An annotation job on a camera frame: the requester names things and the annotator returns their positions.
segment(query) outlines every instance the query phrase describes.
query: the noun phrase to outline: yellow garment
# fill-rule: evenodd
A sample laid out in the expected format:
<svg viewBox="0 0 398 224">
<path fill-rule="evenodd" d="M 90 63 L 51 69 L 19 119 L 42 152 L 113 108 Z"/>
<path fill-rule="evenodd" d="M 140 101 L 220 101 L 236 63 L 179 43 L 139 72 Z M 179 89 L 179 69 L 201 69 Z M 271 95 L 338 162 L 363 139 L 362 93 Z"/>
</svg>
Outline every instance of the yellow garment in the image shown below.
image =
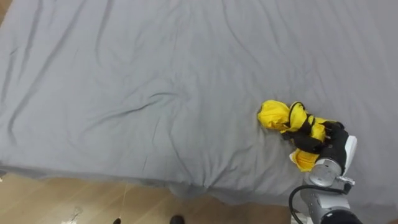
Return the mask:
<svg viewBox="0 0 398 224">
<path fill-rule="evenodd" d="M 263 102 L 261 111 L 257 115 L 258 120 L 264 127 L 278 130 L 281 134 L 286 131 L 298 131 L 306 122 L 307 117 L 309 124 L 312 124 L 310 137 L 323 142 L 325 140 L 325 127 L 322 123 L 327 120 L 308 114 L 301 102 L 295 102 L 289 108 L 282 102 L 267 100 Z M 311 171 L 318 156 L 318 154 L 297 148 L 291 154 L 291 159 L 302 172 L 307 172 Z"/>
</svg>

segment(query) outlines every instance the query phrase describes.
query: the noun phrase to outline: wooden floor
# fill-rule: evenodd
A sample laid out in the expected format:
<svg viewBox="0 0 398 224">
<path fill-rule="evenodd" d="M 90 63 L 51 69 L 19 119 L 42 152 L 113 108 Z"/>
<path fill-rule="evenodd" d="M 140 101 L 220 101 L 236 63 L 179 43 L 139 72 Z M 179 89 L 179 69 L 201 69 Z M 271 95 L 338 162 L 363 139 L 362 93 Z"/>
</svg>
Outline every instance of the wooden floor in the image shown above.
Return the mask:
<svg viewBox="0 0 398 224">
<path fill-rule="evenodd" d="M 11 0 L 0 0 L 0 24 L 6 15 L 6 11 L 11 3 Z"/>
<path fill-rule="evenodd" d="M 112 224 L 121 214 L 125 223 L 169 223 L 182 214 L 194 223 L 288 224 L 286 208 L 253 203 L 227 206 L 210 196 L 180 200 L 166 189 L 124 183 L 87 182 L 77 179 L 32 180 L 7 175 L 0 183 L 1 223 L 68 223 L 76 211 L 76 224 Z"/>
</svg>

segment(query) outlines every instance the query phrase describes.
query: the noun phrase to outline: black cable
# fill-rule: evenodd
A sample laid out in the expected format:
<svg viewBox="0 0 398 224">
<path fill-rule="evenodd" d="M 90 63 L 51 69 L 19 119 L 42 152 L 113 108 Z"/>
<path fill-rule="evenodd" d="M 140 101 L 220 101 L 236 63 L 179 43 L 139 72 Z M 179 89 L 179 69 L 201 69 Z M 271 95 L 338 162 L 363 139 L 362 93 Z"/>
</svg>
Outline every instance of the black cable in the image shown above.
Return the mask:
<svg viewBox="0 0 398 224">
<path fill-rule="evenodd" d="M 329 188 L 329 187 L 320 187 L 320 186 L 316 186 L 316 185 L 301 185 L 301 186 L 298 186 L 298 187 L 296 187 L 293 191 L 292 191 L 292 193 L 290 193 L 290 195 L 289 195 L 289 210 L 290 210 L 290 214 L 292 214 L 292 216 L 293 216 L 293 218 L 294 218 L 294 220 L 296 220 L 296 222 L 298 223 L 298 224 L 304 224 L 303 222 L 301 222 L 301 220 L 297 217 L 297 215 L 296 215 L 296 213 L 294 212 L 295 211 L 295 209 L 293 208 L 293 198 L 294 198 L 294 195 L 297 193 L 297 192 L 299 192 L 299 191 L 301 191 L 301 190 L 303 190 L 303 189 L 315 189 L 315 190 L 322 190 L 322 191 L 325 191 L 325 192 L 333 192 L 333 193 L 338 193 L 338 194 L 348 194 L 348 191 L 349 191 L 349 189 L 347 189 L 347 185 L 345 185 L 345 189 L 344 190 L 340 190 L 340 189 L 332 189 L 332 188 Z"/>
</svg>

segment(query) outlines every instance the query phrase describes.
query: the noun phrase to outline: gray bedsheet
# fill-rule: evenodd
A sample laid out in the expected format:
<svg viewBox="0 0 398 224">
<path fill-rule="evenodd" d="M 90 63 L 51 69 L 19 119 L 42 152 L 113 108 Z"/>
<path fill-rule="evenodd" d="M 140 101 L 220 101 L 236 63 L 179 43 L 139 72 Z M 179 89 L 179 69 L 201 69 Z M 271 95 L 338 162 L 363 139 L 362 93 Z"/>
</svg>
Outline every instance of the gray bedsheet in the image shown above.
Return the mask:
<svg viewBox="0 0 398 224">
<path fill-rule="evenodd" d="M 398 15 L 378 2 L 14 0 L 0 170 L 286 205 L 302 174 L 256 113 L 300 100 L 358 137 L 353 210 L 397 218 Z"/>
</svg>

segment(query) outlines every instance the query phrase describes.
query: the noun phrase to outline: shoe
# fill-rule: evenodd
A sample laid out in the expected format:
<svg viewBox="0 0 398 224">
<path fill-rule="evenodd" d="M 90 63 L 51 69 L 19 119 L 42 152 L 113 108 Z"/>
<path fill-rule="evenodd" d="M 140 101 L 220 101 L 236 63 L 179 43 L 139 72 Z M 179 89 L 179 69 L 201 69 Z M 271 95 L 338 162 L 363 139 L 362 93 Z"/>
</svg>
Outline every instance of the shoe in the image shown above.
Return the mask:
<svg viewBox="0 0 398 224">
<path fill-rule="evenodd" d="M 174 215 L 170 220 L 170 224 L 185 224 L 184 217 L 181 215 Z"/>
</svg>

